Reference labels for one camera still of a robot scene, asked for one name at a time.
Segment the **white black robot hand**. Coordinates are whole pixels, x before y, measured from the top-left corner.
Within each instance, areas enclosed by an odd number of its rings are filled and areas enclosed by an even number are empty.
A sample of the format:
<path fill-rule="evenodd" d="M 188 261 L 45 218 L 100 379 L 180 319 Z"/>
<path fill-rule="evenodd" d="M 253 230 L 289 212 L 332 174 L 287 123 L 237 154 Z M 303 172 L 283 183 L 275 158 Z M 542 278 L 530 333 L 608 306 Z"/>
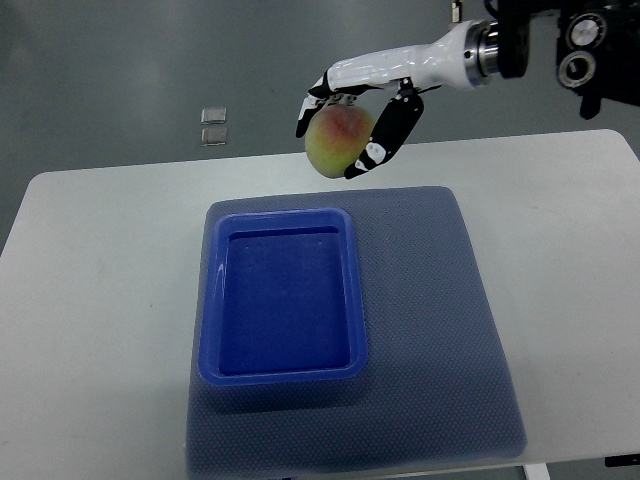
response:
<path fill-rule="evenodd" d="M 331 105 L 356 106 L 375 119 L 369 141 L 340 178 L 352 179 L 389 162 L 424 112 L 424 93 L 442 86 L 472 90 L 497 74 L 484 37 L 488 21 L 458 24 L 431 44 L 383 50 L 329 67 L 303 100 L 296 135 L 304 139 L 312 118 Z"/>

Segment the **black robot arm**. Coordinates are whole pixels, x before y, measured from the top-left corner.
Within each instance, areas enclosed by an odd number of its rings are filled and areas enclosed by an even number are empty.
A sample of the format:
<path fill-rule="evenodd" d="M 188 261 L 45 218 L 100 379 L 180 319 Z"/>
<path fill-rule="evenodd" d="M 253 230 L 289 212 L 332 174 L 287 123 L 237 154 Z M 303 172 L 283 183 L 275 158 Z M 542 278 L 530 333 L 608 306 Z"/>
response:
<path fill-rule="evenodd" d="M 484 37 L 494 58 L 484 66 L 503 78 L 527 70 L 530 23 L 557 16 L 556 77 L 581 98 L 580 116 L 599 114 L 601 102 L 639 104 L 639 3 L 637 1 L 486 1 L 493 17 Z"/>

